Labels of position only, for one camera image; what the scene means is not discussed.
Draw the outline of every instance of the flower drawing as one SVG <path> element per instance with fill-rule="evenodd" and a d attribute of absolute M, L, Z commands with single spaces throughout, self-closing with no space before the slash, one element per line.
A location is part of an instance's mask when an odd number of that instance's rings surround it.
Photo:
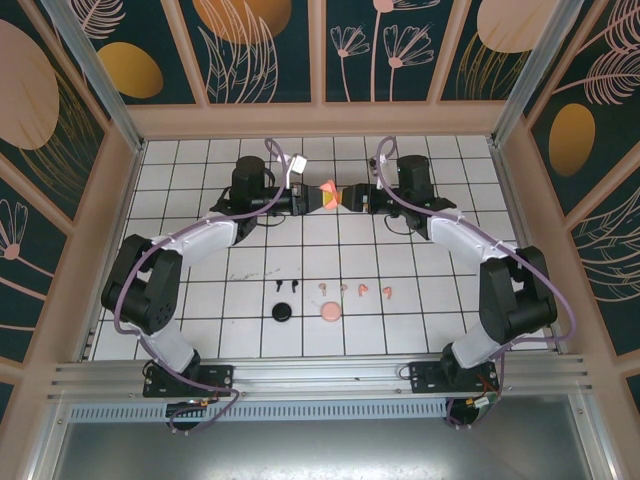
<path fill-rule="evenodd" d="M 18 261 L 43 275 L 53 277 L 52 273 L 32 264 L 21 256 L 21 244 L 27 229 L 28 218 L 29 210 L 20 202 L 16 202 L 12 209 L 6 199 L 0 200 L 0 270 L 2 267 L 7 266 L 6 262 L 2 262 L 2 260 L 6 260 L 7 262 Z M 46 295 L 42 295 L 1 276 L 0 284 L 39 300 L 44 301 L 47 298 Z M 24 330 L 26 327 L 13 327 L 0 324 L 0 328 Z"/>
<path fill-rule="evenodd" d="M 344 93 L 347 96 L 347 102 L 351 101 L 349 96 L 349 87 L 347 86 L 347 77 L 344 70 L 344 59 L 367 53 L 370 50 L 369 44 L 365 43 L 366 37 L 362 32 L 362 27 L 347 27 L 344 32 L 340 27 L 331 29 L 331 41 L 336 47 L 336 52 L 340 57 L 340 67 L 342 68 L 342 84 L 344 85 Z"/>
<path fill-rule="evenodd" d="M 384 47 L 391 67 L 389 101 L 393 101 L 393 78 L 396 69 L 433 61 L 434 51 L 428 49 L 431 44 L 429 28 L 429 25 L 423 28 L 407 27 L 399 37 L 397 25 L 384 29 Z"/>
<path fill-rule="evenodd" d="M 376 47 L 378 42 L 378 31 L 380 29 L 380 18 L 383 13 L 394 11 L 422 10 L 424 8 L 435 7 L 440 0 L 373 0 L 373 7 L 376 9 L 376 23 L 373 28 L 373 52 L 371 55 L 371 101 L 376 101 Z"/>

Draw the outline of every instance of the yellow oval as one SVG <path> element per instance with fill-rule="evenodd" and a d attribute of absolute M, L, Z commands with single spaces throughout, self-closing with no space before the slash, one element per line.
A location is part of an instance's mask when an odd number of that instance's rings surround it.
<path fill-rule="evenodd" d="M 160 67 L 141 48 L 114 42 L 102 47 L 98 57 L 120 93 L 134 98 L 149 98 L 162 90 Z"/>
<path fill-rule="evenodd" d="M 250 28 L 245 3 L 256 22 L 264 20 L 273 37 L 291 18 L 291 0 L 193 0 L 200 19 L 218 37 L 236 44 L 257 43 L 260 37 Z"/>
<path fill-rule="evenodd" d="M 596 138 L 596 122 L 588 108 L 570 103 L 558 112 L 549 133 L 549 158 L 553 169 L 570 177 L 582 168 Z"/>
<path fill-rule="evenodd" d="M 0 138 L 35 150 L 49 141 L 58 124 L 56 72 L 31 37 L 0 20 Z"/>
<path fill-rule="evenodd" d="M 483 0 L 478 10 L 478 37 L 500 53 L 535 47 L 557 0 Z"/>

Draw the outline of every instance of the white tile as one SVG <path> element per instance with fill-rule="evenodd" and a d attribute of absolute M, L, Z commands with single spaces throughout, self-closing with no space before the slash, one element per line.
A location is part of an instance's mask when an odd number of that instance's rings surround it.
<path fill-rule="evenodd" d="M 435 183 L 467 183 L 462 160 L 459 158 L 434 158 L 431 160 Z"/>
<path fill-rule="evenodd" d="M 299 357 L 302 355 L 302 319 L 286 322 L 265 318 L 262 325 L 263 357 Z"/>
<path fill-rule="evenodd" d="M 265 280 L 302 278 L 302 247 L 267 248 Z"/>
<path fill-rule="evenodd" d="M 265 225 L 267 222 L 267 217 L 260 216 L 258 217 L 258 223 Z M 243 240 L 241 240 L 236 247 L 231 247 L 232 250 L 240 250 L 244 247 L 263 247 L 266 245 L 266 235 L 267 228 L 256 225 L 249 235 L 247 235 Z"/>
<path fill-rule="evenodd" d="M 413 246 L 416 269 L 421 277 L 431 275 L 452 275 L 449 251 L 435 243 L 419 243 Z"/>
<path fill-rule="evenodd" d="M 220 358 L 257 358 L 260 356 L 262 319 L 240 318 L 222 321 Z"/>
<path fill-rule="evenodd" d="M 162 218 L 167 203 L 167 191 L 136 192 L 131 207 L 131 218 Z"/>
<path fill-rule="evenodd" d="M 178 233 L 183 228 L 197 222 L 196 218 L 165 218 L 162 221 L 162 234 Z"/>
<path fill-rule="evenodd" d="M 263 282 L 227 282 L 223 318 L 262 317 Z"/>
<path fill-rule="evenodd" d="M 497 183 L 470 185 L 473 203 L 477 211 L 481 210 L 506 210 L 502 190 Z"/>
<path fill-rule="evenodd" d="M 304 175 L 302 176 L 304 183 L 315 186 L 323 185 L 327 183 L 329 179 L 335 178 L 335 162 L 333 160 L 330 162 L 308 162 L 307 167 L 304 169 Z"/>
<path fill-rule="evenodd" d="M 262 280 L 264 248 L 233 248 L 229 251 L 227 280 Z"/>
<path fill-rule="evenodd" d="M 296 291 L 294 293 L 291 279 L 283 281 L 279 292 L 278 285 L 275 281 L 266 282 L 264 285 L 264 317 L 271 318 L 273 307 L 275 307 L 278 303 L 286 303 L 287 305 L 289 305 L 291 307 L 291 316 L 302 316 L 302 283 L 303 282 L 298 280 L 298 286 L 296 287 Z"/>
<path fill-rule="evenodd" d="M 180 140 L 176 163 L 206 163 L 209 140 Z"/>
<path fill-rule="evenodd" d="M 137 190 L 168 190 L 173 165 L 145 165 L 140 171 Z"/>
<path fill-rule="evenodd" d="M 356 183 L 369 183 L 365 160 L 341 160 L 336 162 L 336 185 L 346 187 Z"/>
<path fill-rule="evenodd" d="M 373 219 L 369 214 L 338 215 L 340 245 L 375 242 Z"/>
<path fill-rule="evenodd" d="M 121 335 L 113 322 L 102 322 L 94 360 L 133 360 L 138 341 L 135 335 Z"/>
<path fill-rule="evenodd" d="M 336 245 L 338 243 L 338 219 L 333 215 L 305 217 L 302 222 L 304 245 Z"/>
<path fill-rule="evenodd" d="M 269 161 L 269 151 L 264 144 L 264 138 L 243 138 L 240 142 L 240 156 L 247 155 Z"/>
<path fill-rule="evenodd" d="M 229 249 L 221 248 L 204 257 L 191 267 L 192 282 L 224 281 L 227 277 Z"/>
<path fill-rule="evenodd" d="M 322 317 L 306 317 L 303 332 L 305 357 L 344 355 L 342 319 L 326 322 Z"/>
<path fill-rule="evenodd" d="M 144 156 L 144 164 L 173 164 L 176 160 L 177 149 L 178 142 L 176 140 L 149 142 Z"/>
<path fill-rule="evenodd" d="M 340 262 L 343 278 L 370 278 L 378 276 L 374 245 L 341 245 Z"/>
<path fill-rule="evenodd" d="M 480 323 L 480 314 L 478 312 L 464 312 L 462 316 L 464 317 L 464 326 L 467 332 Z"/>
<path fill-rule="evenodd" d="M 458 142 L 453 135 L 428 136 L 427 144 L 431 158 L 460 158 Z"/>
<path fill-rule="evenodd" d="M 465 158 L 462 160 L 469 183 L 498 183 L 496 169 L 490 158 Z"/>
<path fill-rule="evenodd" d="M 384 326 L 390 354 L 427 352 L 422 314 L 385 315 Z"/>
<path fill-rule="evenodd" d="M 200 358 L 218 358 L 221 323 L 219 319 L 184 320 L 182 336 L 198 351 Z"/>
<path fill-rule="evenodd" d="M 189 283 L 184 318 L 220 318 L 223 296 L 224 283 Z"/>
<path fill-rule="evenodd" d="M 418 282 L 423 312 L 460 311 L 456 282 L 453 277 L 422 277 Z"/>
<path fill-rule="evenodd" d="M 302 255 L 304 278 L 340 277 L 339 247 L 304 247 Z"/>
<path fill-rule="evenodd" d="M 373 224 L 376 232 L 376 243 L 410 243 L 412 235 L 409 235 L 409 227 L 404 217 L 391 218 L 386 215 L 374 215 Z"/>
<path fill-rule="evenodd" d="M 487 138 L 482 135 L 458 136 L 460 152 L 464 158 L 490 157 Z"/>
<path fill-rule="evenodd" d="M 367 152 L 367 158 L 373 158 L 375 157 L 377 151 L 378 151 L 378 145 L 380 144 L 380 142 L 386 138 L 386 136 L 384 137 L 364 137 L 364 142 L 365 142 L 365 148 L 366 148 L 366 152 Z M 389 150 L 391 149 L 391 142 L 387 142 L 383 147 L 382 147 L 382 153 L 386 154 Z M 398 158 L 398 152 L 393 152 L 392 155 L 390 155 L 387 158 Z"/>
<path fill-rule="evenodd" d="M 276 138 L 275 141 L 278 142 L 285 155 L 293 156 L 296 153 L 302 153 L 302 138 Z"/>
<path fill-rule="evenodd" d="M 459 210 L 474 210 L 468 185 L 438 185 L 438 196 L 451 200 Z"/>
<path fill-rule="evenodd" d="M 333 137 L 302 139 L 302 154 L 308 160 L 333 160 Z"/>
<path fill-rule="evenodd" d="M 240 155 L 240 140 L 211 140 L 209 144 L 208 163 L 236 163 Z"/>
<path fill-rule="evenodd" d="M 322 294 L 321 283 L 327 286 L 326 295 Z M 336 302 L 338 304 L 342 302 L 340 280 L 305 280 L 303 284 L 302 308 L 305 317 L 320 316 L 322 306 L 327 302 Z"/>
<path fill-rule="evenodd" d="M 220 195 L 222 195 L 222 191 L 222 188 L 201 191 L 202 198 L 200 199 L 200 211 L 198 212 L 199 217 L 202 217 L 209 213 L 209 209 L 217 203 Z"/>
<path fill-rule="evenodd" d="M 465 334 L 460 313 L 426 313 L 424 324 L 430 353 L 441 352 Z"/>
<path fill-rule="evenodd" d="M 336 160 L 364 160 L 364 137 L 334 137 Z"/>
<path fill-rule="evenodd" d="M 269 217 L 267 224 L 267 246 L 302 245 L 302 217 L 287 215 Z"/>
<path fill-rule="evenodd" d="M 183 318 L 184 317 L 184 304 L 185 297 L 187 296 L 187 284 L 181 283 L 178 287 L 178 300 L 176 300 L 176 311 L 173 314 L 174 318 Z"/>
<path fill-rule="evenodd" d="M 415 276 L 416 268 L 410 244 L 378 245 L 377 250 L 381 277 Z"/>
<path fill-rule="evenodd" d="M 204 177 L 204 188 L 226 188 L 231 186 L 234 163 L 209 163 Z"/>
<path fill-rule="evenodd" d="M 343 280 L 347 286 L 342 297 L 342 309 L 345 315 L 373 315 L 382 313 L 380 283 L 377 278 L 354 278 Z M 358 294 L 360 285 L 369 290 Z"/>
<path fill-rule="evenodd" d="M 396 137 L 396 142 L 398 143 L 398 155 L 401 157 L 406 155 L 429 156 L 427 142 L 422 135 Z"/>
<path fill-rule="evenodd" d="M 171 189 L 202 189 L 204 167 L 204 164 L 176 165 L 173 169 L 173 177 L 171 178 Z"/>
<path fill-rule="evenodd" d="M 480 300 L 480 281 L 477 275 L 456 277 L 460 303 L 465 312 L 477 312 Z"/>
<path fill-rule="evenodd" d="M 480 228 L 498 240 L 515 241 L 516 234 L 507 212 L 478 212 Z"/>
<path fill-rule="evenodd" d="M 154 218 L 152 220 L 129 220 L 125 237 L 129 235 L 140 235 L 144 238 L 153 238 L 160 234 L 162 220 Z"/>
<path fill-rule="evenodd" d="M 381 278 L 382 311 L 388 313 L 420 313 L 420 294 L 415 278 Z M 384 289 L 391 287 L 391 299 Z"/>
<path fill-rule="evenodd" d="M 167 199 L 166 218 L 197 217 L 201 190 L 172 190 Z"/>
<path fill-rule="evenodd" d="M 346 355 L 385 354 L 382 315 L 344 317 Z"/>

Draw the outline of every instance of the metal floor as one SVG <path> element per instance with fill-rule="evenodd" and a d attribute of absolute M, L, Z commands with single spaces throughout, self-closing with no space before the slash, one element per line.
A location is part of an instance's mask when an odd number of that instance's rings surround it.
<path fill-rule="evenodd" d="M 57 480 L 591 478 L 561 397 L 505 398 L 456 431 L 441 418 L 222 422 L 192 437 L 162 424 L 70 425 Z"/>

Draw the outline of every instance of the gray metal surface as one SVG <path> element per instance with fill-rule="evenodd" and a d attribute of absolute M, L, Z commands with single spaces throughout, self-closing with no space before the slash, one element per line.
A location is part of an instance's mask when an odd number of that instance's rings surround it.
<path fill-rule="evenodd" d="M 406 398 L 398 400 L 239 402 L 219 419 L 223 422 L 292 420 L 374 420 L 390 418 L 443 418 L 444 398 Z M 166 404 L 84 404 L 74 405 L 69 423 L 153 423 L 165 422 Z M 208 420 L 223 407 L 209 405 L 204 411 L 190 412 L 176 421 Z"/>
<path fill-rule="evenodd" d="M 159 424 L 72 424 L 54 478 L 591 478 L 566 400 L 509 398 L 487 421 L 442 419 L 220 423 L 192 437 Z"/>

